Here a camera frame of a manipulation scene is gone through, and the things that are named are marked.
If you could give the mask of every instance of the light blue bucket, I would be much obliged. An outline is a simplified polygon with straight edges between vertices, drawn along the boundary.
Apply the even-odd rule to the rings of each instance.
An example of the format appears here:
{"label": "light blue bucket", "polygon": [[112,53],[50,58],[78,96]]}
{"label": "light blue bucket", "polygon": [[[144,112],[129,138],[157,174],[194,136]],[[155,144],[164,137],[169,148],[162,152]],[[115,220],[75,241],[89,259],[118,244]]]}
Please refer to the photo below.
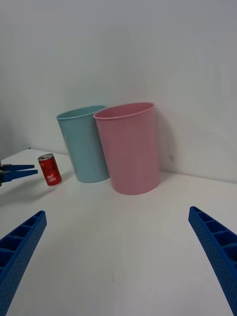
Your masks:
{"label": "light blue bucket", "polygon": [[98,182],[109,178],[93,114],[103,105],[80,108],[57,116],[78,181]]}

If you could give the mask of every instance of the can lid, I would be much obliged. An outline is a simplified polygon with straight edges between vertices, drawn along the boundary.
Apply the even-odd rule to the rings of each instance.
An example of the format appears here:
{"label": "can lid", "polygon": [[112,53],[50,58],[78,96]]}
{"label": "can lid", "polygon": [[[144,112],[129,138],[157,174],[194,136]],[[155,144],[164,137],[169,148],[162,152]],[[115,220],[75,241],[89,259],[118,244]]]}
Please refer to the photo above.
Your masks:
{"label": "can lid", "polygon": [[48,160],[50,158],[53,157],[53,154],[45,154],[45,155],[42,155],[38,158],[39,161],[44,161],[44,160]]}

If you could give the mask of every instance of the red soda can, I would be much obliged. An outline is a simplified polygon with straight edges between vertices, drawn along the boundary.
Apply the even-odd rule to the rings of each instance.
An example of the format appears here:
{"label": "red soda can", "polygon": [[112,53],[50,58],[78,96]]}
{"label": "red soda can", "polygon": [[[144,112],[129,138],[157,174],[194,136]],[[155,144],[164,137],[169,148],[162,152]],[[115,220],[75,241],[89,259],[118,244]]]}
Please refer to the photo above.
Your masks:
{"label": "red soda can", "polygon": [[56,186],[62,182],[61,175],[53,154],[46,154],[38,158],[43,175],[48,186]]}

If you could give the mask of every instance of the plastic cup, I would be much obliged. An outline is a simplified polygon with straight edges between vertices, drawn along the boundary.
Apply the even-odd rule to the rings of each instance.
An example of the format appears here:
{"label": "plastic cup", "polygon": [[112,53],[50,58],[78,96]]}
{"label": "plastic cup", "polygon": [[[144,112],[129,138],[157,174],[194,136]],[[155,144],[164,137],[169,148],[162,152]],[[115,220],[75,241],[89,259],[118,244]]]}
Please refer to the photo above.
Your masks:
{"label": "plastic cup", "polygon": [[93,114],[105,106],[84,107],[57,116],[78,181],[98,182],[109,178]]}
{"label": "plastic cup", "polygon": [[136,195],[159,183],[158,140],[152,103],[124,104],[94,114],[113,188]]}

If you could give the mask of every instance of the pink bucket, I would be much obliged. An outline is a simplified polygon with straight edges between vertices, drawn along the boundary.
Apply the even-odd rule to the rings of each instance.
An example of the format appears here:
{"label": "pink bucket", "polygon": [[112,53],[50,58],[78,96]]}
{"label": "pink bucket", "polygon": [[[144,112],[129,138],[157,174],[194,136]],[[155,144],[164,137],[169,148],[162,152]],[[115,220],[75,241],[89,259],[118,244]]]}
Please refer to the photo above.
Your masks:
{"label": "pink bucket", "polygon": [[94,114],[113,188],[142,194],[159,183],[155,107],[132,103]]}

